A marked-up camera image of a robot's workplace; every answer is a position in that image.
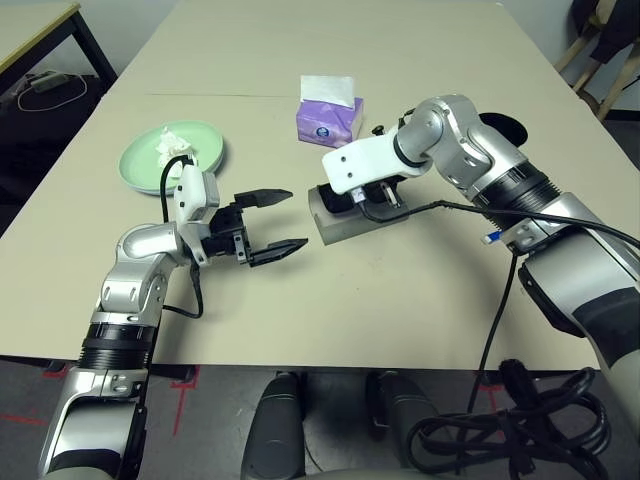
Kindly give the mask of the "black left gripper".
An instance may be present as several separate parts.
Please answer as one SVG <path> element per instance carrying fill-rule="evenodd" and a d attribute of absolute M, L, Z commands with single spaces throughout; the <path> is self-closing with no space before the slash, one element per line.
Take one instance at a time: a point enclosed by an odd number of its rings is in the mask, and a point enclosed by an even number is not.
<path fill-rule="evenodd" d="M 234 202 L 218 209 L 209 223 L 209 236 L 201 241 L 206 256 L 233 256 L 241 264 L 248 262 L 251 267 L 257 267 L 282 260 L 300 250 L 308 243 L 307 238 L 281 240 L 250 253 L 242 217 L 242 208 L 268 207 L 292 196 L 292 192 L 284 189 L 257 189 L 235 194 Z"/>

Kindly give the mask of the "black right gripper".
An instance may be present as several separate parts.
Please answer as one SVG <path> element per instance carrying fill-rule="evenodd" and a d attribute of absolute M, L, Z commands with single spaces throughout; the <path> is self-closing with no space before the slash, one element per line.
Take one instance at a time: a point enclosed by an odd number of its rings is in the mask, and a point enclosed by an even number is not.
<path fill-rule="evenodd" d="M 365 196 L 369 202 L 374 204 L 388 203 L 394 208 L 400 208 L 403 201 L 398 194 L 398 184 L 405 181 L 406 177 L 395 175 L 376 180 L 363 187 Z"/>

